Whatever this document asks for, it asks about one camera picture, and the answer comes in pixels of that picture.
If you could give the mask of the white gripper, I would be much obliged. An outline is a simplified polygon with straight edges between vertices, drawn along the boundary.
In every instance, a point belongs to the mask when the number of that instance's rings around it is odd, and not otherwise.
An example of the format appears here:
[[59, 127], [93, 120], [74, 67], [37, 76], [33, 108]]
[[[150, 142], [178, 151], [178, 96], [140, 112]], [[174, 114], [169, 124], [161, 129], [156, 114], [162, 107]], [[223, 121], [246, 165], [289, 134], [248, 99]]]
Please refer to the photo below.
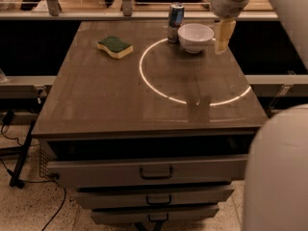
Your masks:
[[234, 18], [237, 17], [240, 12], [247, 5], [249, 0], [202, 0], [205, 3], [211, 5], [213, 13], [222, 19], [220, 22], [215, 23], [215, 52], [219, 55], [226, 51], [229, 40], [231, 39], [236, 21]]

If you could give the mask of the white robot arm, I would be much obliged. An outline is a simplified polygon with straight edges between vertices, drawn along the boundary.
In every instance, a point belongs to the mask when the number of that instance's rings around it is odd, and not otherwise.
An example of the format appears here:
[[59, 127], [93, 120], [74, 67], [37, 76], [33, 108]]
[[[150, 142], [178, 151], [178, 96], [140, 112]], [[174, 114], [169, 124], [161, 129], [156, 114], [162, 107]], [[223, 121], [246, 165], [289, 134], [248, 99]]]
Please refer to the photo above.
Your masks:
[[[297, 54], [308, 62], [308, 0], [269, 0]], [[222, 22], [248, 0], [210, 0]], [[284, 110], [258, 131], [244, 178], [242, 231], [308, 231], [308, 106]]]

